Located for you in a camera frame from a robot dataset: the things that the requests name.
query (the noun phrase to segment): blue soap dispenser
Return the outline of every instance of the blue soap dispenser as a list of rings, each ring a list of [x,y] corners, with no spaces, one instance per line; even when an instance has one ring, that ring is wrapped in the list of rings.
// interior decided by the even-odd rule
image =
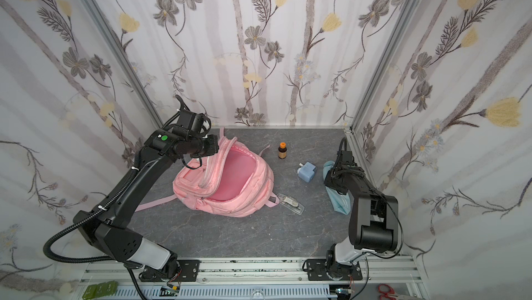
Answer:
[[[297,169],[297,175],[302,178],[305,182],[310,182],[312,178],[314,177],[316,166],[312,165],[311,163],[307,162],[306,164],[300,163],[300,168]]]

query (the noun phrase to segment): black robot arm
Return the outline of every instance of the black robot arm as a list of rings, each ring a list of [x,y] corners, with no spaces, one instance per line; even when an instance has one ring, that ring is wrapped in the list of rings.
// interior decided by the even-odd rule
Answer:
[[[169,280],[180,271],[175,253],[127,228],[142,199],[173,163],[178,159],[185,163],[184,155],[201,161],[202,157],[218,152],[218,137],[208,134],[209,118],[190,111],[183,100],[180,101],[181,109],[162,129],[151,134],[136,152],[133,166],[115,188],[91,211],[79,211],[72,226],[45,243],[43,252],[48,258],[65,263],[116,260],[127,268],[146,265],[147,271],[140,276],[144,281]],[[87,243],[107,256],[71,258],[54,253],[52,244],[76,229]]]
[[[377,253],[395,250],[399,236],[397,199],[384,195],[369,182],[346,145],[343,138],[335,165],[327,173],[324,183],[339,194],[347,195],[349,191],[353,195],[349,241],[357,250],[371,249]]]

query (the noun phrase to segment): floral wallpaper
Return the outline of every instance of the floral wallpaper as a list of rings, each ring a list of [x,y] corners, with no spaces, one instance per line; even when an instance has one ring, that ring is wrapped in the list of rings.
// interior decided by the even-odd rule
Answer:
[[[161,117],[350,125],[405,0],[96,0]]]
[[[49,260],[44,242],[116,185],[155,126],[79,0],[0,7],[0,293],[66,299],[85,266]],[[77,232],[54,250],[96,253]]]
[[[354,128],[431,299],[528,297],[531,33],[529,0],[421,0]]]

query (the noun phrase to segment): pink backpack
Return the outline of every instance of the pink backpack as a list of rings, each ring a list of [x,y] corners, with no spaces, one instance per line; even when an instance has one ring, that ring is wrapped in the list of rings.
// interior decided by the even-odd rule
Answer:
[[[220,129],[218,153],[207,158],[203,166],[196,159],[184,167],[173,182],[175,195],[142,204],[137,211],[179,198],[192,210],[202,210],[229,217],[245,217],[263,205],[274,207],[279,198],[273,193],[273,172],[258,155],[237,138],[229,140]]]

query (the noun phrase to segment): table top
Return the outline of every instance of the table top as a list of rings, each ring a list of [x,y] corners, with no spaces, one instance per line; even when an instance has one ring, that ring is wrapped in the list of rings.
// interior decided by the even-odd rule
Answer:
[[[273,170],[273,192],[294,197],[305,206],[303,214],[278,205],[248,217],[225,217],[190,210],[176,199],[136,212],[129,228],[181,257],[325,256],[332,244],[347,237],[349,216],[332,209],[323,185],[323,164],[336,158],[342,129],[226,129],[225,135],[238,137],[255,153],[271,145],[262,156]],[[278,157],[281,142],[286,143],[285,159]],[[316,166],[310,183],[296,174],[305,162]],[[181,168],[180,162],[172,165],[143,203],[172,195],[172,181]]]

